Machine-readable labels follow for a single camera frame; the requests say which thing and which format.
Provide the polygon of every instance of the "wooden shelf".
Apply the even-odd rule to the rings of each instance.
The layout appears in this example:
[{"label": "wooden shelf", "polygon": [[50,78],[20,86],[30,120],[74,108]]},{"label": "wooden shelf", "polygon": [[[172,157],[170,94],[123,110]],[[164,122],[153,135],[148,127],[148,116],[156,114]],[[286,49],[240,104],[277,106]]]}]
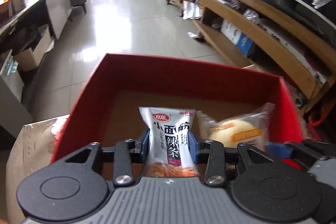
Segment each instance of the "wooden shelf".
[{"label": "wooden shelf", "polygon": [[307,98],[313,97],[320,90],[320,85],[300,61],[258,25],[217,0],[203,0],[203,5],[220,17],[227,19],[251,38],[288,74]]},{"label": "wooden shelf", "polygon": [[227,65],[243,68],[253,64],[224,34],[202,24],[199,20],[193,19],[192,22]]},{"label": "wooden shelf", "polygon": [[301,25],[295,19],[262,0],[239,1],[278,23],[282,28],[310,48],[332,72],[336,72],[336,51],[313,32]]}]

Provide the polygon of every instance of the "white panel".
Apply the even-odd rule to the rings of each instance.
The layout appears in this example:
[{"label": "white panel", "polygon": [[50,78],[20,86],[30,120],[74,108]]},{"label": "white panel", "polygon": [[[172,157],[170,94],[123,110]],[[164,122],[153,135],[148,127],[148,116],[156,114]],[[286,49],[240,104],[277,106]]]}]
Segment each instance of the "white panel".
[{"label": "white panel", "polygon": [[46,5],[56,38],[59,39],[71,13],[70,0],[46,0]]}]

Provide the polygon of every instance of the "snack package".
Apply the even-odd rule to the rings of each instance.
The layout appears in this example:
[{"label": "snack package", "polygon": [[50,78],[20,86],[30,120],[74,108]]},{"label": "snack package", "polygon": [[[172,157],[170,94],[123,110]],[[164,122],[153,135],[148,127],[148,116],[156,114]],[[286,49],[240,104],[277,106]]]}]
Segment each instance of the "snack package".
[{"label": "snack package", "polygon": [[139,107],[139,111],[150,129],[144,176],[198,176],[188,146],[188,131],[193,124],[195,110]]},{"label": "snack package", "polygon": [[221,142],[225,147],[236,148],[246,142],[265,151],[268,142],[269,119],[274,104],[266,103],[252,113],[232,117],[220,122],[197,111],[201,138]]}]

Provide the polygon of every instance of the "orange label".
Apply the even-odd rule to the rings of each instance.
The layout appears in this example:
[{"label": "orange label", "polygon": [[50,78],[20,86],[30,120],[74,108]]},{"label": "orange label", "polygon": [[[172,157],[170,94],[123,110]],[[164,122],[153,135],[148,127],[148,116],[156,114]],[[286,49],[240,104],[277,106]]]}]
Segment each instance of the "orange label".
[{"label": "orange label", "polygon": [[212,128],[210,131],[213,133],[213,132],[218,132],[218,131],[222,131],[224,129],[228,129],[228,128],[231,128],[231,127],[234,127],[235,126],[235,123],[234,122],[230,122],[230,123],[226,123],[226,124],[223,124],[223,125],[220,125],[220,126],[217,126],[217,127],[214,127]]},{"label": "orange label", "polygon": [[239,132],[239,133],[234,133],[231,136],[231,142],[234,143],[234,142],[247,140],[247,139],[250,139],[250,138],[253,138],[253,137],[261,136],[262,134],[263,133],[258,128],[251,129],[251,130],[248,130],[248,131]]}]

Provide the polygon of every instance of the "black circular motor housing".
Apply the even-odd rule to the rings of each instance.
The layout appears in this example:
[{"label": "black circular motor housing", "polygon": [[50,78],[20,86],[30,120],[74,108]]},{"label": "black circular motor housing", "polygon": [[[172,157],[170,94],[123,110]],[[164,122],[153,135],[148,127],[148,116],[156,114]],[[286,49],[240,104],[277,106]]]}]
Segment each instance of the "black circular motor housing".
[{"label": "black circular motor housing", "polygon": [[311,216],[320,205],[320,184],[281,162],[255,164],[231,186],[235,203],[262,220],[290,223]]},{"label": "black circular motor housing", "polygon": [[16,193],[26,216],[65,222],[88,215],[105,201],[106,181],[79,163],[53,164],[24,179]]}]

